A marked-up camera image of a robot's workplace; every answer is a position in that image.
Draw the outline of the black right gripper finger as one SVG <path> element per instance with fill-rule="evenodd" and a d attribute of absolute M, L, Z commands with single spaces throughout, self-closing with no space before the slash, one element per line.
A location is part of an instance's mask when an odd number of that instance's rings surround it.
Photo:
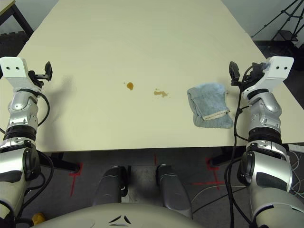
<path fill-rule="evenodd" d="M 238 65 L 235 62 L 230 61 L 228 71 L 231 77 L 231 82 L 239 82 L 240 73 Z"/>

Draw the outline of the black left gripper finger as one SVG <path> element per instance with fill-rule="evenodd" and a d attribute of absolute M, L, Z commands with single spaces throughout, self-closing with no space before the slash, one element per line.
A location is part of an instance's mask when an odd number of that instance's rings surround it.
<path fill-rule="evenodd" d="M 45 65 L 45 79 L 47 81 L 51 81 L 53 75 L 53 70 L 50 61 L 48 61 Z"/>

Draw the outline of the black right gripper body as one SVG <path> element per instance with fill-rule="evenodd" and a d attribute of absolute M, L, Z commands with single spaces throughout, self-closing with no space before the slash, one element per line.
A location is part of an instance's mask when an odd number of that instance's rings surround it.
<path fill-rule="evenodd" d="M 239 82 L 231 82 L 231 85 L 253 85 L 263 76 L 263 64 L 252 63 L 244 73 L 242 80 Z"/>

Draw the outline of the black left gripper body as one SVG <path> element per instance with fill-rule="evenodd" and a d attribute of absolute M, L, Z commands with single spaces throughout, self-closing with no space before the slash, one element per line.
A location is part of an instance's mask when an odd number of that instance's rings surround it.
<path fill-rule="evenodd" d="M 48 73 L 45 72 L 45 74 L 35 74 L 33 70 L 28 71 L 28 76 L 31 79 L 31 81 L 34 83 L 34 85 L 38 87 L 42 87 L 44 85 L 44 82 L 42 80 L 48 80 Z"/>

